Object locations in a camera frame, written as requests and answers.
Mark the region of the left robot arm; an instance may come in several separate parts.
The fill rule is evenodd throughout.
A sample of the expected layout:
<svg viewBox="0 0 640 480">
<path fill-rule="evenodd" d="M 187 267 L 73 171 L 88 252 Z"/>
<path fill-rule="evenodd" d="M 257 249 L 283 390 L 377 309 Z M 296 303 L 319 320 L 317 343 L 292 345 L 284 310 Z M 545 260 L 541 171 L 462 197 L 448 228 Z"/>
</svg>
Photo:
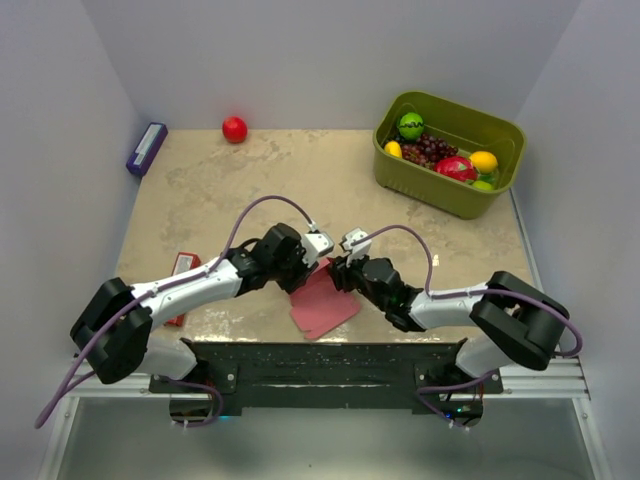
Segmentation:
<svg viewBox="0 0 640 480">
<path fill-rule="evenodd" d="M 278 223 L 263 237 L 232 247 L 197 268 L 132 286 L 106 281 L 70 331 L 83 358 L 104 384 L 133 373 L 168 377 L 185 392 L 200 390 L 207 368 L 186 340 L 155 339 L 169 320 L 220 300 L 278 284 L 288 294 L 303 286 L 334 248 L 324 232 L 299 234 Z"/>
</svg>

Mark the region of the aluminium frame rail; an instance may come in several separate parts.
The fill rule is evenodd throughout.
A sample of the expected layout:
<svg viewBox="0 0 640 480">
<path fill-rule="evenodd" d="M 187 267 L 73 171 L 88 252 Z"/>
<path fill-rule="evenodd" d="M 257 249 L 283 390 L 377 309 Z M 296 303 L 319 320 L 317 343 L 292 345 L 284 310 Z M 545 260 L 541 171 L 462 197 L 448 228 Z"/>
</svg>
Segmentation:
<svg viewBox="0 0 640 480">
<path fill-rule="evenodd" d="M 405 410 L 248 409 L 194 429 L 144 375 L 65 398 L 43 479 L 608 479 L 581 365 L 503 370 L 468 432 Z"/>
</svg>

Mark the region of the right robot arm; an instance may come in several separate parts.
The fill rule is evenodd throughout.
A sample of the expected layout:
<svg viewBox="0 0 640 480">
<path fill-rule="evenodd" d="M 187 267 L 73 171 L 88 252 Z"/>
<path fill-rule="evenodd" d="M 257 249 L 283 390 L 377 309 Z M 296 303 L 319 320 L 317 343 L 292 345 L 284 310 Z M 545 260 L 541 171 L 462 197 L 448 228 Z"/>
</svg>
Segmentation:
<svg viewBox="0 0 640 480">
<path fill-rule="evenodd" d="M 329 276 L 337 290 L 360 293 L 402 332 L 477 327 L 480 333 L 462 343 L 445 369 L 448 386 L 459 393 L 507 365 L 545 370 L 568 329 L 563 305 L 506 271 L 485 284 L 430 293 L 405 283 L 387 258 L 337 257 Z"/>
</svg>

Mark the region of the green plastic basket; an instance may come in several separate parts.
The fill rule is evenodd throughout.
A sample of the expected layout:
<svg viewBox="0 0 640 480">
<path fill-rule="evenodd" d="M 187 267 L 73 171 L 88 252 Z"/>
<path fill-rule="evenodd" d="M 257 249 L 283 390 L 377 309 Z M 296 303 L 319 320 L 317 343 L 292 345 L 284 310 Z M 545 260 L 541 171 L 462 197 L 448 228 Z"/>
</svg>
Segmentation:
<svg viewBox="0 0 640 480">
<path fill-rule="evenodd" d="M 507 120 L 411 91 L 392 102 L 373 144 L 378 184 L 476 219 L 514 183 L 527 140 Z"/>
</svg>

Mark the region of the purple grapes bunch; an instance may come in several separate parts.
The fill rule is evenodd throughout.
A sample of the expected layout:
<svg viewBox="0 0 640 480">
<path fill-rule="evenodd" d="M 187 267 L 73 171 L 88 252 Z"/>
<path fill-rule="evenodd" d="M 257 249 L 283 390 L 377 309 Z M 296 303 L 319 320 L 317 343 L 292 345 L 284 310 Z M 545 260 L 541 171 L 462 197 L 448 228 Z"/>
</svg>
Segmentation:
<svg viewBox="0 0 640 480">
<path fill-rule="evenodd" d="M 403 159 L 418 166 L 433 170 L 442 159 L 457 156 L 459 149 L 443 138 L 423 133 L 419 139 L 408 141 L 398 137 L 402 146 Z"/>
</svg>

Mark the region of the small green fruit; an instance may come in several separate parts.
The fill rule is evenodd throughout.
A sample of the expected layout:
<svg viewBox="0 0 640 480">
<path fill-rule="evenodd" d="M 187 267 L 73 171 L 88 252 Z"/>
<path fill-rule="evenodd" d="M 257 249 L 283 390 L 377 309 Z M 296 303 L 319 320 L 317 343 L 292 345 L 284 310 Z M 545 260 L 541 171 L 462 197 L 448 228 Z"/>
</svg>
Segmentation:
<svg viewBox="0 0 640 480">
<path fill-rule="evenodd" d="M 494 185 L 484 180 L 476 180 L 471 184 L 472 187 L 482 191 L 493 191 Z"/>
</svg>

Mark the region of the red box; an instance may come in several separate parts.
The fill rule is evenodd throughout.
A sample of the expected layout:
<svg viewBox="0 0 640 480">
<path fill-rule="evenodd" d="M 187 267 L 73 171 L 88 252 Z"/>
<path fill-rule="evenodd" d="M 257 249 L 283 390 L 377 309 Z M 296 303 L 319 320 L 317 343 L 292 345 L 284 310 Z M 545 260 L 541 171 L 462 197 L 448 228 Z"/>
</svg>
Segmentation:
<svg viewBox="0 0 640 480">
<path fill-rule="evenodd" d="M 200 257 L 195 253 L 189 252 L 179 252 L 176 255 L 174 265 L 171 271 L 171 275 L 178 275 L 194 268 L 197 268 L 201 265 Z M 180 328 L 183 326 L 185 321 L 186 314 L 182 313 L 176 315 L 165 322 L 165 325 L 168 327 Z"/>
</svg>

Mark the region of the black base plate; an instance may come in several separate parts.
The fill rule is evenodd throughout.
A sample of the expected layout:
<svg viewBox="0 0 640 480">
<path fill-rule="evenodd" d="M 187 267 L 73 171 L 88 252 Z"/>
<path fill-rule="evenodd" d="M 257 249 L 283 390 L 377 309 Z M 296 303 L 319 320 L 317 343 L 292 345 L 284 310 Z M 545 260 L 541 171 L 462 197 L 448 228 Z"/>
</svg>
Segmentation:
<svg viewBox="0 0 640 480">
<path fill-rule="evenodd" d="M 457 343 L 224 343 L 192 342 L 200 364 L 184 386 L 154 378 L 154 394 L 170 394 L 171 416 L 202 420 L 216 405 L 197 400 L 199 385 L 223 397 L 223 414 L 245 408 L 401 409 L 414 414 L 441 410 L 465 426 L 484 412 L 484 395 L 502 390 L 499 375 L 457 392 L 424 393 L 428 386 L 461 384 L 468 376 L 455 370 Z"/>
</svg>

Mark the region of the red apple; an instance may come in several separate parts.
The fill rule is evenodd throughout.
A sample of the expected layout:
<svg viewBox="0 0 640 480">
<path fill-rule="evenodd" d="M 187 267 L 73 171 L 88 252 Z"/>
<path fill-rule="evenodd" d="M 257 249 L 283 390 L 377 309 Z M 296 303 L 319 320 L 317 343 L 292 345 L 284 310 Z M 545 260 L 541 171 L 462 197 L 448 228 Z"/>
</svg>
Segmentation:
<svg viewBox="0 0 640 480">
<path fill-rule="evenodd" d="M 242 118 L 229 116 L 222 123 L 222 133 L 231 144 L 243 143 L 248 136 L 248 126 Z"/>
</svg>

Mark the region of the yellow orange fruit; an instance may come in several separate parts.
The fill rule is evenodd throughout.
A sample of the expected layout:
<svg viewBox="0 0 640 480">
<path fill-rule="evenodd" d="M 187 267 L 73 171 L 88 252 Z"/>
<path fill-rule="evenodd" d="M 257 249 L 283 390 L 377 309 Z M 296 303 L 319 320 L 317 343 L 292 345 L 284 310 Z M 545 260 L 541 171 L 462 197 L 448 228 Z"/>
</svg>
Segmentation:
<svg viewBox="0 0 640 480">
<path fill-rule="evenodd" d="M 497 157 L 489 151 L 475 151 L 469 155 L 469 161 L 481 174 L 491 174 L 498 168 Z"/>
</svg>

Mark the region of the purple box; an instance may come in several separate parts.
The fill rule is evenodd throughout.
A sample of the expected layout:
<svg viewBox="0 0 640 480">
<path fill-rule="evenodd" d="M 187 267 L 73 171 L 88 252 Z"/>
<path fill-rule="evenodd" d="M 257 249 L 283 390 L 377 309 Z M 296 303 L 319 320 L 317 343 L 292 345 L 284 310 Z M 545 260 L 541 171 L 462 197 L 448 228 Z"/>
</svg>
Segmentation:
<svg viewBox="0 0 640 480">
<path fill-rule="evenodd" d="M 167 126 L 151 122 L 126 161 L 126 169 L 135 177 L 144 177 L 168 135 Z"/>
</svg>

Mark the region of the pink paper box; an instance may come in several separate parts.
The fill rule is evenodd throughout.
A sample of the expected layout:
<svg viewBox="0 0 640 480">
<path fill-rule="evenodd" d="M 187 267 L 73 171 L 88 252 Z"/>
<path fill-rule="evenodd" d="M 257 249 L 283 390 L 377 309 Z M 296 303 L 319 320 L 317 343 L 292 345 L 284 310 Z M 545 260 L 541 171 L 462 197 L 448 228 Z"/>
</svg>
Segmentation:
<svg viewBox="0 0 640 480">
<path fill-rule="evenodd" d="M 306 340 L 321 338 L 361 310 L 352 293 L 335 288 L 330 264 L 322 259 L 306 283 L 289 296 L 290 316 Z"/>
</svg>

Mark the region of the small yellow lemon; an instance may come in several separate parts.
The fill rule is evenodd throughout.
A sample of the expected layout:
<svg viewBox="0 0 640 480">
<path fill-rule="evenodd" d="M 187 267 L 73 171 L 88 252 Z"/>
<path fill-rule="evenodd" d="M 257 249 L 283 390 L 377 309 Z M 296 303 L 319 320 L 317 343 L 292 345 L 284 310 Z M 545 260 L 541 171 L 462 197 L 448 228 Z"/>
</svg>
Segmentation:
<svg viewBox="0 0 640 480">
<path fill-rule="evenodd" d="M 384 145 L 384 151 L 388 155 L 391 155 L 391 156 L 396 157 L 396 158 L 402 158 L 403 157 L 403 150 L 402 150 L 401 144 L 398 143 L 397 141 L 394 141 L 394 140 L 388 141 Z"/>
</svg>

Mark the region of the red dragon fruit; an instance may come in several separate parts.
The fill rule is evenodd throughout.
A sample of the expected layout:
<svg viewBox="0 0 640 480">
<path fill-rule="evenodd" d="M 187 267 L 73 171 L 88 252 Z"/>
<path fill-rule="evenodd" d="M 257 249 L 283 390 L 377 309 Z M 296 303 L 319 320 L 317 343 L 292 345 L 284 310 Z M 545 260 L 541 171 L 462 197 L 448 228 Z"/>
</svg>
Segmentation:
<svg viewBox="0 0 640 480">
<path fill-rule="evenodd" d="M 462 183 L 471 184 L 478 179 L 478 172 L 471 161 L 462 156 L 452 156 L 440 160 L 434 171 Z"/>
</svg>

